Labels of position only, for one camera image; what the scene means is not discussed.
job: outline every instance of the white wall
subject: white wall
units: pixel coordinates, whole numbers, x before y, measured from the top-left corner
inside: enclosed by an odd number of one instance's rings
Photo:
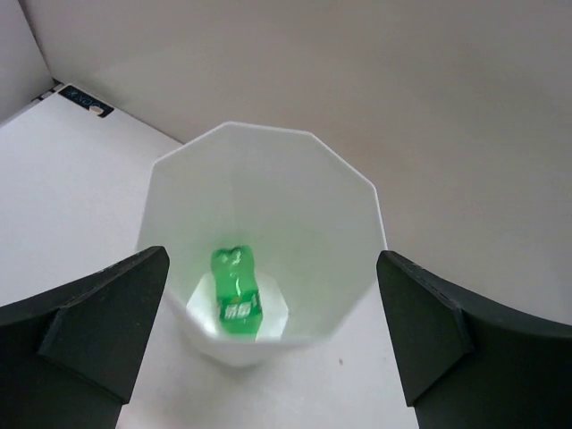
[[[0,123],[54,86],[17,0],[0,2]]]
[[[572,323],[568,0],[25,0],[48,65],[181,141],[311,130],[392,248]]]

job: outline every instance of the white table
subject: white table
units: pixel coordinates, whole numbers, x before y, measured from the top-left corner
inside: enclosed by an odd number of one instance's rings
[[[0,305],[133,252],[151,164],[179,143],[51,96],[0,129]],[[159,307],[121,429],[417,428],[372,288],[328,342],[248,370],[202,358]]]

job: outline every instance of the green object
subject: green object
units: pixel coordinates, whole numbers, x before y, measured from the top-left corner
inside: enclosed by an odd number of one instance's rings
[[[262,323],[262,307],[249,246],[220,248],[211,256],[223,329],[232,334],[256,335]]]

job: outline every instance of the plastic bottle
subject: plastic bottle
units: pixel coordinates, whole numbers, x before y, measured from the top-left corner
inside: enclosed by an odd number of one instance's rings
[[[216,300],[223,329],[231,334],[256,335],[262,307],[249,246],[221,248],[211,256]]]

